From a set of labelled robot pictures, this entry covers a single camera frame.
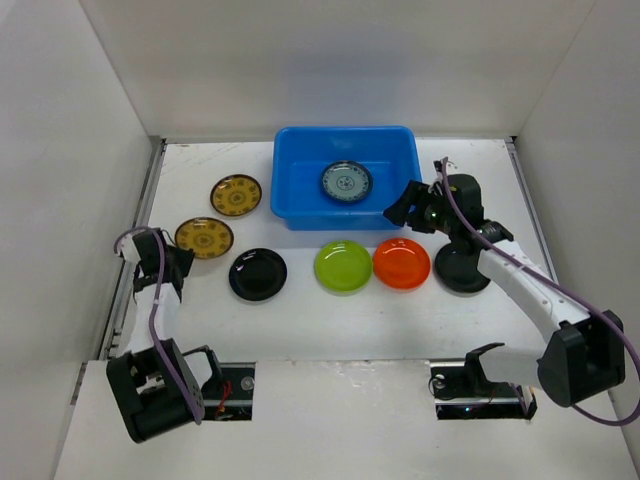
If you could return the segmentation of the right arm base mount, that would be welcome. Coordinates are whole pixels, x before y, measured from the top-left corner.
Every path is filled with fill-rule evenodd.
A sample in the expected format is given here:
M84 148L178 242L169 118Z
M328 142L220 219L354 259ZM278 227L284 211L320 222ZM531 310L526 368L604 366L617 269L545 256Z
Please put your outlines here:
M538 411L530 388L481 380L463 359L430 363L428 389L438 420L524 420Z

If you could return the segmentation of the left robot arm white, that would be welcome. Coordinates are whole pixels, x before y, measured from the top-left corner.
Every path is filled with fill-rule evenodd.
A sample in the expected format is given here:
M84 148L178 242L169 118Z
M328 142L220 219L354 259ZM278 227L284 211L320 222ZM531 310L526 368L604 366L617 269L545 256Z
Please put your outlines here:
M121 234L116 255L134 266L135 321L124 352L108 361L107 379L130 438L143 443L205 419L204 395L225 381L214 351L183 353L173 339L194 252L173 246L159 228Z

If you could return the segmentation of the blue floral plate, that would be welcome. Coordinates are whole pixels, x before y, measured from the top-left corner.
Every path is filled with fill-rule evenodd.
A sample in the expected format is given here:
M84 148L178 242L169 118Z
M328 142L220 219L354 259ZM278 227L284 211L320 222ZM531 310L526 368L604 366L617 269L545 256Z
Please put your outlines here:
M324 169L321 186L324 193L337 202L358 203L371 193L373 176L360 163L338 161Z

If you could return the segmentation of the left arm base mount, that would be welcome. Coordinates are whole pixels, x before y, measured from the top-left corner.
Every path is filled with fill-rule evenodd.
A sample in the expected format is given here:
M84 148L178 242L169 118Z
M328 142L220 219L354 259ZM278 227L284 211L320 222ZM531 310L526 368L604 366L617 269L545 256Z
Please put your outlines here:
M204 366L194 368L204 400L204 420L250 421L255 388L255 363L222 363L222 377L206 375Z

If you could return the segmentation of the yellow patterned plate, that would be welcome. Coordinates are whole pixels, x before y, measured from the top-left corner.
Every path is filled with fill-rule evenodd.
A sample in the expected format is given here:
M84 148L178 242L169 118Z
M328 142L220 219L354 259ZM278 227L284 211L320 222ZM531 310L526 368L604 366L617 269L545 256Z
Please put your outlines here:
M225 255L234 244L234 233L221 220L195 217L183 222L174 233L176 245L192 250L196 259L210 260Z
M260 183L249 175L229 175L213 186L209 199L217 213L226 217L241 217L259 206L262 188Z

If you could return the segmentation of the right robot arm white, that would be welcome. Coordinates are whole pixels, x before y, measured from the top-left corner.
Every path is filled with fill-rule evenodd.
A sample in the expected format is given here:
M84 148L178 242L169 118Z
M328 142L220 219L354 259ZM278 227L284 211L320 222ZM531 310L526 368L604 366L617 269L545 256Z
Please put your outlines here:
M465 356L463 381L477 395L499 383L542 389L561 407L609 390L625 380L621 320L597 317L558 291L523 252L512 233L484 215L481 189L471 175L443 185L410 181L383 212L392 224L420 233L444 233L449 242L434 263L441 281L459 293L496 284L521 309L545 342L542 349L490 343Z

